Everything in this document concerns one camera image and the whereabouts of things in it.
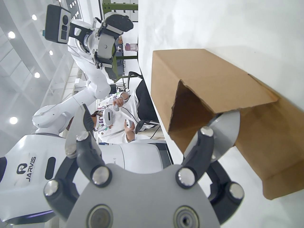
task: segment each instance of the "desk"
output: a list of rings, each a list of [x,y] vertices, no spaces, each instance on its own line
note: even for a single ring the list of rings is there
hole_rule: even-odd
[[[206,48],[304,109],[303,1],[139,0],[138,58],[149,91],[153,50]],[[180,163],[181,152],[165,138]],[[245,190],[243,204],[223,227],[303,227],[303,190],[266,200],[261,180],[237,148],[220,162]],[[206,194],[208,182],[206,176],[200,181]]]

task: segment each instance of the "ceiling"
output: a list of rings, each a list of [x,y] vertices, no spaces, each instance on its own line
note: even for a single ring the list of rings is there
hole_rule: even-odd
[[[35,130],[32,115],[39,108],[63,97],[64,87],[55,85],[67,82],[73,59],[66,45],[42,36],[48,4],[59,2],[0,0],[0,157]],[[10,31],[14,39],[8,38]],[[18,118],[15,125],[9,123],[13,116]]]

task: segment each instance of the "open box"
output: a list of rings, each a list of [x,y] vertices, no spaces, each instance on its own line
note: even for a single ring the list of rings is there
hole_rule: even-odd
[[[264,196],[304,189],[304,112],[245,71],[203,49],[154,51],[151,96],[182,152],[216,114],[239,109],[235,144]]]

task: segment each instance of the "robot camera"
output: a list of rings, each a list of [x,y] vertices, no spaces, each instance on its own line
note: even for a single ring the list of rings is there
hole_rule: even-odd
[[[45,39],[67,44],[69,40],[71,13],[56,5],[48,5],[45,23]]]

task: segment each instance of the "white shirt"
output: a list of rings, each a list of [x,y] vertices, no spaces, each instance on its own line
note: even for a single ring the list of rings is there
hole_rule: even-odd
[[[103,125],[103,117],[97,116],[97,123],[95,130],[98,132],[98,136],[103,143],[127,143],[127,137],[124,130],[125,120],[130,120],[134,123],[135,128],[137,123],[140,121],[137,112],[138,98],[134,92],[129,95],[129,98],[123,107],[119,108],[119,111],[113,111],[113,126],[106,127]],[[111,97],[101,101],[98,105],[97,110],[104,110],[108,105],[112,105],[113,102],[121,96],[122,92],[113,94]],[[143,125],[141,131],[151,128],[153,125]],[[149,136],[135,135],[135,139],[149,139]]]

